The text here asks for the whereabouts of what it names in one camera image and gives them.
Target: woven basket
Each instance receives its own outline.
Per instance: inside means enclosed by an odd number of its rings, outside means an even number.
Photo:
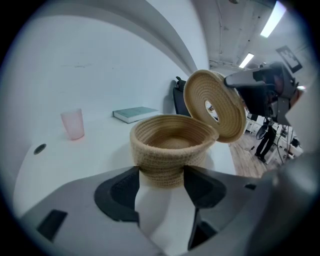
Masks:
[[[183,185],[183,166],[202,164],[219,134],[195,118],[165,114],[137,123],[130,132],[134,163],[154,185]]]

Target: chair backrest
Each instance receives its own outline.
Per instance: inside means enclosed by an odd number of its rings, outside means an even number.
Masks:
[[[178,88],[176,87],[173,88],[173,101],[174,101],[175,113],[177,115],[191,117],[185,104],[184,92],[178,90]]]

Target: beige rope basket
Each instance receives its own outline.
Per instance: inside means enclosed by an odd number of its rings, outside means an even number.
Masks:
[[[215,141],[236,141],[246,116],[236,90],[225,87],[221,74],[198,70],[187,80],[184,101],[192,117],[157,115],[138,122],[130,132],[134,163],[155,186],[183,185],[183,166],[201,166]],[[210,102],[216,121],[206,107]]]

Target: ceiling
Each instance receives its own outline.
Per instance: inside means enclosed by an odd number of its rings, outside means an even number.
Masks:
[[[279,59],[276,49],[288,46],[301,62],[302,83],[316,77],[317,61],[308,39],[304,36],[303,22],[287,10],[268,38],[260,35],[267,23],[275,0],[195,0],[201,18],[208,48],[210,65],[238,67],[248,53],[254,54],[246,68]]]

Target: wooden floor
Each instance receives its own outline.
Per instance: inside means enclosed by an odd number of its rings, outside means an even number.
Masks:
[[[278,168],[282,164],[278,155],[269,164],[261,162],[255,156],[260,141],[256,139],[256,136],[246,131],[239,140],[229,144],[237,175],[260,178],[264,172]],[[269,151],[264,158],[267,160],[271,153]]]

